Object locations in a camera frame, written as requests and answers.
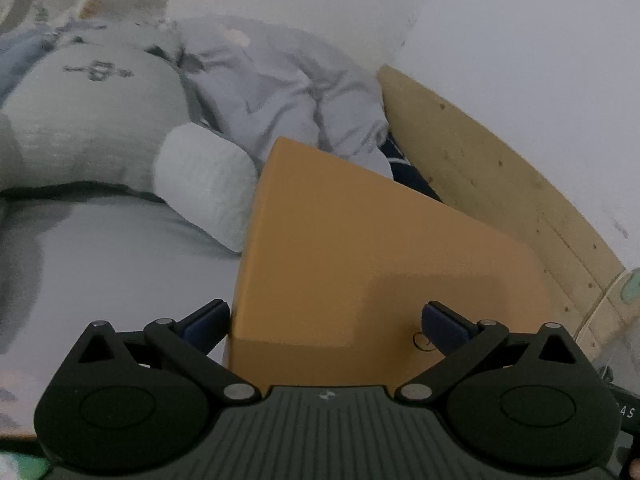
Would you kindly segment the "wooden headboard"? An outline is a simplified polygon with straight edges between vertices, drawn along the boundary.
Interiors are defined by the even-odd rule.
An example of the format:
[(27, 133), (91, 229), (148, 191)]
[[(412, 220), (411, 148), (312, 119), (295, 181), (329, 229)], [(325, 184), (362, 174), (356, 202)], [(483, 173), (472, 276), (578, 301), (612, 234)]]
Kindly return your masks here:
[(399, 149), (445, 204), (533, 249), (555, 312), (595, 358), (638, 311), (620, 299), (628, 272), (596, 229), (498, 136), (400, 70), (378, 70)]

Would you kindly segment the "dark navy printed pillow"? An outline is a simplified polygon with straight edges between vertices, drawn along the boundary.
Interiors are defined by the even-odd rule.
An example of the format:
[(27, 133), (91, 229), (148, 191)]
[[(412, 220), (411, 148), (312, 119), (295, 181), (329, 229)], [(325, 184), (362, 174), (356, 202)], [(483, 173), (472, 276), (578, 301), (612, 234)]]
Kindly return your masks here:
[(385, 142), (380, 146), (380, 150), (390, 164), (390, 170), (392, 170), (395, 182), (428, 196), (432, 200), (437, 200), (439, 203), (442, 202), (431, 185), (422, 177), (420, 171), (413, 166), (412, 162), (401, 151), (391, 133), (386, 136)]

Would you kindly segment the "large grey plush pillow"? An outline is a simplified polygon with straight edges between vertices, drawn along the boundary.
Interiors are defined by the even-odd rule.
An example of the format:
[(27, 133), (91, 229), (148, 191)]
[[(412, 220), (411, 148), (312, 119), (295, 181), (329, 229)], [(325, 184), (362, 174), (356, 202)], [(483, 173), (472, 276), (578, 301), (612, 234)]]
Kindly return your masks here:
[(173, 32), (41, 26), (1, 39), (1, 186), (93, 182), (152, 195), (232, 252), (258, 174), (206, 124)]

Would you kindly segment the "orange box lid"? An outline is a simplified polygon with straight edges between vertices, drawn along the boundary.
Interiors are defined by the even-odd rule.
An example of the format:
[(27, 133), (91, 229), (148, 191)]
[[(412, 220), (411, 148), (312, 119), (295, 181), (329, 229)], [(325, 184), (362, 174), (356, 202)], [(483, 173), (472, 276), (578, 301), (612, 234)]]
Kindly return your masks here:
[(524, 244), (379, 174), (281, 139), (262, 170), (228, 364), (261, 389), (396, 388), (440, 360), (413, 337), (437, 300), (519, 333), (552, 319)]

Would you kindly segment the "lavender crumpled blanket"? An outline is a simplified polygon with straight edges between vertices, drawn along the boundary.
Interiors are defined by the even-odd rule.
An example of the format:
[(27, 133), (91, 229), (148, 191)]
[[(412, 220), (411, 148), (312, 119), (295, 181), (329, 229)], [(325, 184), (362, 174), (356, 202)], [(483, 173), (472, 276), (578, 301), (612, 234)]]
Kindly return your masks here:
[(289, 138), (390, 177), (381, 87), (340, 49), (310, 32), (231, 15), (186, 18), (176, 29), (203, 118), (257, 165)]

